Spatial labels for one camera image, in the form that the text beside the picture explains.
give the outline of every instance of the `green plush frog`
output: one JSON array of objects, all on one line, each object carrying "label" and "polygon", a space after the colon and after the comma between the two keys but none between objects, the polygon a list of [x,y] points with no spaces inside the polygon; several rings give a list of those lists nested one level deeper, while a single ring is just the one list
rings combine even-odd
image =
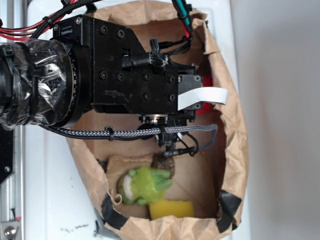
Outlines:
[{"label": "green plush frog", "polygon": [[170,172],[142,166],[131,169],[118,182],[118,193],[122,195],[125,204],[143,206],[160,201],[173,181],[169,179]]}]

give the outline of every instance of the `metal frame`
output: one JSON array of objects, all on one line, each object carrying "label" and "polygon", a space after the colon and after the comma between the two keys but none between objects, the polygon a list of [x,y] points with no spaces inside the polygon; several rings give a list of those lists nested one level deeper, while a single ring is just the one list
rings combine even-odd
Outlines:
[{"label": "metal frame", "polygon": [[[28,0],[0,0],[0,18],[7,28],[27,25]],[[0,38],[0,43],[11,42]],[[24,128],[16,127],[12,174],[0,187],[0,240],[24,240]]]}]

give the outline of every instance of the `yellow sponge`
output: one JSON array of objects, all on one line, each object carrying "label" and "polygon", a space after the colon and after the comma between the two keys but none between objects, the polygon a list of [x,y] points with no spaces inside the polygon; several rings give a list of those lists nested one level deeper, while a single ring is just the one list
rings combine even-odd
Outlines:
[{"label": "yellow sponge", "polygon": [[149,205],[152,220],[165,216],[176,216],[177,218],[194,217],[195,210],[191,201],[169,201],[162,199],[157,203]]}]

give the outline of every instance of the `plastic wrap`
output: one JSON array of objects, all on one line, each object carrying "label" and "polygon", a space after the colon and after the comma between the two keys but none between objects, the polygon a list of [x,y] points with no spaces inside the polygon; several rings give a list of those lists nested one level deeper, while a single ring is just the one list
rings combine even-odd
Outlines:
[{"label": "plastic wrap", "polygon": [[[11,45],[14,50],[13,97],[9,106],[0,113],[0,123],[12,126],[60,122],[72,102],[72,94],[67,94],[73,90],[73,79],[68,79],[72,76],[71,46],[56,40],[39,39],[6,45]],[[37,104],[31,117],[33,80],[37,81]]]}]

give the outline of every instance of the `white wall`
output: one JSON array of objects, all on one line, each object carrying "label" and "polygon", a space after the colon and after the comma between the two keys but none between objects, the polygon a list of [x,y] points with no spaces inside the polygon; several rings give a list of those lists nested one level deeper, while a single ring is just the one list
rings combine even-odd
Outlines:
[{"label": "white wall", "polygon": [[320,239],[320,1],[232,0],[253,240]]}]

